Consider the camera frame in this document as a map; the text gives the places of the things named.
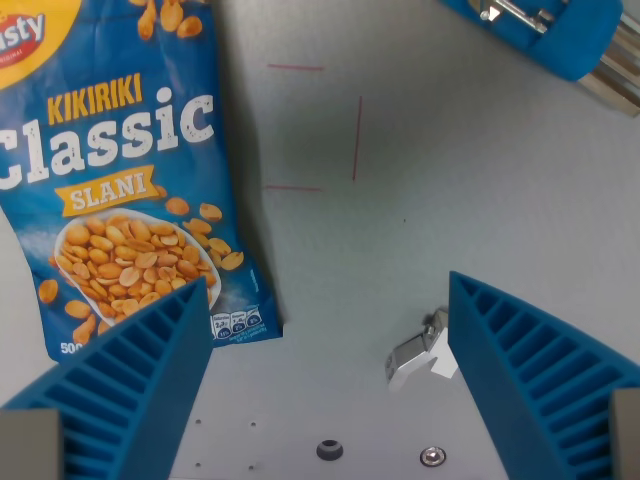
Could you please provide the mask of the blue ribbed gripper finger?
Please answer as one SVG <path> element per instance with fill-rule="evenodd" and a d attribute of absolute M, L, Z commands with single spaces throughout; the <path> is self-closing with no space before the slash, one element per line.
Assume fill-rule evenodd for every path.
<path fill-rule="evenodd" d="M 66 479 L 167 479 L 212 353 L 197 280 L 108 329 L 4 409 L 54 410 Z"/>
<path fill-rule="evenodd" d="M 638 364 L 459 272 L 448 344 L 508 478 L 613 478 L 610 401 L 638 386 Z"/>

